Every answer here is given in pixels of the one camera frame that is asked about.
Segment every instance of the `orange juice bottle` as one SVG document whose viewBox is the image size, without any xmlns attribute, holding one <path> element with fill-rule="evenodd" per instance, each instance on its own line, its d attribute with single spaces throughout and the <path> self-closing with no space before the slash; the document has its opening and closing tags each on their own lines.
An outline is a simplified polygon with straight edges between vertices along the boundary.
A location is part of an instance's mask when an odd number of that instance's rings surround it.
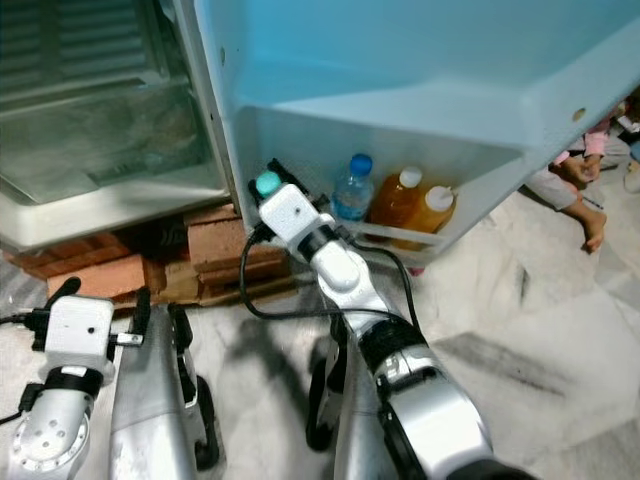
<svg viewBox="0 0 640 480">
<path fill-rule="evenodd" d="M 403 225 L 419 200 L 421 180 L 422 172 L 416 167 L 405 167 L 399 174 L 388 176 L 371 204 L 369 221 L 391 227 Z"/>
<path fill-rule="evenodd" d="M 450 188 L 433 187 L 416 203 L 409 220 L 402 225 L 407 230 L 436 233 L 451 219 L 455 209 L 455 196 Z M 393 245 L 405 250 L 420 250 L 423 244 L 409 240 L 394 240 Z"/>
</svg>

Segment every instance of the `marble floor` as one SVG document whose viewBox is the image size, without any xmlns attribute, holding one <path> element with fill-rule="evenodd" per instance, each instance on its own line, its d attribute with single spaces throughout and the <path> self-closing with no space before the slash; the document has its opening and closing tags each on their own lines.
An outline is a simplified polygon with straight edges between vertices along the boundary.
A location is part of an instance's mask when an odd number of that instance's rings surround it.
<svg viewBox="0 0 640 480">
<path fill-rule="evenodd" d="M 640 478 L 640 195 L 609 173 L 599 253 L 580 250 L 576 222 L 514 193 L 413 282 L 422 329 L 483 413 L 497 455 L 540 478 Z M 396 274 L 380 267 L 375 276 L 404 308 Z M 0 314 L 41 301 L 42 285 L 24 281 L 0 263 Z M 305 288 L 263 308 L 318 301 Z M 190 318 L 224 449 L 203 478 L 332 478 L 333 454 L 304 440 L 327 323 L 266 322 L 239 306 L 194 309 Z M 29 345 L 28 332 L 0 330 L 0 416 L 36 378 L 40 359 Z M 97 402 L 80 480 L 107 476 L 113 391 Z M 13 428 L 0 427 L 0 452 Z M 0 472 L 5 464 L 0 454 Z"/>
</svg>

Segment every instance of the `pink clothing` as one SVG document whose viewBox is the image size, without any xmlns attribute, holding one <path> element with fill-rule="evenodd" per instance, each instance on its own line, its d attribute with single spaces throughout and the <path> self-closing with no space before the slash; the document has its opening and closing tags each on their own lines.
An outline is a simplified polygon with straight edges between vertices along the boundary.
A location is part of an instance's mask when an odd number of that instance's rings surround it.
<svg viewBox="0 0 640 480">
<path fill-rule="evenodd" d="M 609 122 L 611 117 L 613 117 L 615 110 L 616 109 L 612 110 L 609 115 L 600 120 L 595 127 L 590 128 L 582 135 L 585 145 L 585 157 L 588 157 L 589 155 L 604 156 L 604 146 L 607 144 L 607 140 L 609 139 Z M 553 163 L 555 165 L 560 165 L 567 158 L 569 158 L 569 152 L 565 150 L 556 157 Z"/>
</svg>

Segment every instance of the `white bottle cap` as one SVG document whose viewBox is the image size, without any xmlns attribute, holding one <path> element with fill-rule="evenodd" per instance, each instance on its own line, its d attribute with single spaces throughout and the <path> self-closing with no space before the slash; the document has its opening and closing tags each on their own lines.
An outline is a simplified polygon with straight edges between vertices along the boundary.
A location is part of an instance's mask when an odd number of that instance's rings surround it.
<svg viewBox="0 0 640 480">
<path fill-rule="evenodd" d="M 422 180 L 422 172 L 416 167 L 405 167 L 400 172 L 400 184 L 406 188 L 415 188 Z"/>
<path fill-rule="evenodd" d="M 434 212 L 445 212 L 453 205 L 453 193 L 451 188 L 433 187 L 424 196 L 424 201 Z"/>
</svg>

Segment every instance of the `blue bottle cap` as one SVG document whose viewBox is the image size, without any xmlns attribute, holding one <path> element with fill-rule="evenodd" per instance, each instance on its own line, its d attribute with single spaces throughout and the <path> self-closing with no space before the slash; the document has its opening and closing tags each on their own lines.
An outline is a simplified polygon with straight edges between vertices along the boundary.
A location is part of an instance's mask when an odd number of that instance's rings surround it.
<svg viewBox="0 0 640 480">
<path fill-rule="evenodd" d="M 371 157 L 369 155 L 365 155 L 364 153 L 358 153 L 354 155 L 351 158 L 351 163 L 349 164 L 351 173 L 360 177 L 369 175 L 372 167 L 373 160 L 371 160 Z"/>
<path fill-rule="evenodd" d="M 264 172 L 256 179 L 256 189 L 258 193 L 262 195 L 262 198 L 267 198 L 275 192 L 280 185 L 282 185 L 282 180 L 280 180 L 278 174 L 274 172 Z"/>
</svg>

